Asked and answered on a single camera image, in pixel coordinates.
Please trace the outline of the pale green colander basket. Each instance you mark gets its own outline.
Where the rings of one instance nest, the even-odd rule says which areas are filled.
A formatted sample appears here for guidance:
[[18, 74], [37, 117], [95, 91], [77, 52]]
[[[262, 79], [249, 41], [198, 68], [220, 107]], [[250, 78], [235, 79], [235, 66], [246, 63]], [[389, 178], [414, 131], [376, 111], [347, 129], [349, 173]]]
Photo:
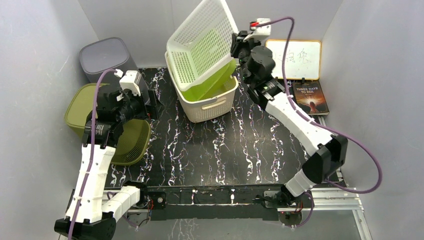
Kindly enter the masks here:
[[204, 85], [233, 60], [230, 49], [237, 31], [226, 1], [199, 3], [166, 44], [168, 67], [180, 91]]

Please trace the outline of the lime green plastic basin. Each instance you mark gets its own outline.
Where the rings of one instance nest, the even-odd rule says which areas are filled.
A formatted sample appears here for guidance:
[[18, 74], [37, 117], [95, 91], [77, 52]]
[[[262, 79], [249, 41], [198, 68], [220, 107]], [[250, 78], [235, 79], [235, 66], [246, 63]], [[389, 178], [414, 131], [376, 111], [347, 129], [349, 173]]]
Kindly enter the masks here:
[[181, 91], [182, 96], [190, 102], [206, 100], [219, 95], [219, 91], [225, 92], [225, 84], [232, 77], [236, 69], [236, 60], [232, 59], [229, 63], [211, 75], [203, 83], [190, 87], [186, 91]]

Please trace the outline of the grey slatted bin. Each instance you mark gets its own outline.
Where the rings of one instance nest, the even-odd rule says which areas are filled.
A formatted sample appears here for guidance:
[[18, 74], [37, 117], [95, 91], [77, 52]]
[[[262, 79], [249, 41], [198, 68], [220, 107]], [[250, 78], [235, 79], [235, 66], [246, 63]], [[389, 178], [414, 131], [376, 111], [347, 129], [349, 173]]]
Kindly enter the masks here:
[[[108, 69], [118, 69], [123, 72], [138, 72], [139, 80], [136, 81], [145, 104], [150, 103], [149, 88], [141, 75], [135, 61], [133, 60], [124, 41], [119, 37], [110, 37], [83, 47], [79, 53], [79, 62], [83, 72], [90, 83], [96, 84], [101, 74]], [[107, 90], [117, 90], [120, 88], [120, 78], [114, 73], [107, 73], [102, 80], [102, 87]]]

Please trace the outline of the olive green slatted bin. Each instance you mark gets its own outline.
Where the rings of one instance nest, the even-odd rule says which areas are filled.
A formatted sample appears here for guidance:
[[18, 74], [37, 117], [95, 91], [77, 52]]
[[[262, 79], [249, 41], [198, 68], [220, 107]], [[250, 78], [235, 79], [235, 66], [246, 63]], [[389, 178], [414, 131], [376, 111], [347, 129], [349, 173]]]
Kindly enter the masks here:
[[[86, 118], [92, 111], [94, 90], [96, 85], [89, 83], [82, 86], [71, 100], [64, 120], [78, 136], [82, 138]], [[149, 145], [151, 126], [146, 120], [133, 119], [123, 125], [123, 134], [120, 136], [112, 165], [129, 166], [139, 162]]]

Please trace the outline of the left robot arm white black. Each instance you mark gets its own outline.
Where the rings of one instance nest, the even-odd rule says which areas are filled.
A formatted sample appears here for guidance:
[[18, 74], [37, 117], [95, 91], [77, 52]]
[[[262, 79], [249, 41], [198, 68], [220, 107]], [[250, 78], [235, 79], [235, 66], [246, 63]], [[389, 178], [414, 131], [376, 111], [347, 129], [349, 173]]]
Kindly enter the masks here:
[[105, 193], [108, 169], [124, 126], [132, 120], [155, 120], [162, 103], [154, 90], [148, 102], [132, 89], [98, 87], [82, 134], [82, 158], [77, 184], [65, 216], [55, 221], [55, 232], [69, 240], [110, 240], [117, 222], [132, 207], [153, 204], [144, 183], [127, 181], [118, 192]]

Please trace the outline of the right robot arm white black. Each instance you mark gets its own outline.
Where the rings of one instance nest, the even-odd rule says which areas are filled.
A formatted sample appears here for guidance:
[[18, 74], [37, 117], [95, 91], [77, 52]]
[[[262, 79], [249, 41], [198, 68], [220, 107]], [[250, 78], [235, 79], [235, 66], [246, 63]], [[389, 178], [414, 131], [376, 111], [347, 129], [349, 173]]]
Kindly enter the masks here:
[[256, 196], [266, 208], [295, 207], [304, 193], [309, 193], [345, 163], [348, 140], [316, 126], [315, 120], [292, 102], [289, 90], [272, 77], [275, 67], [272, 51], [260, 41], [248, 38], [247, 31], [232, 34], [230, 55], [239, 60], [242, 80], [248, 86], [251, 100], [279, 120], [309, 155], [280, 190]]

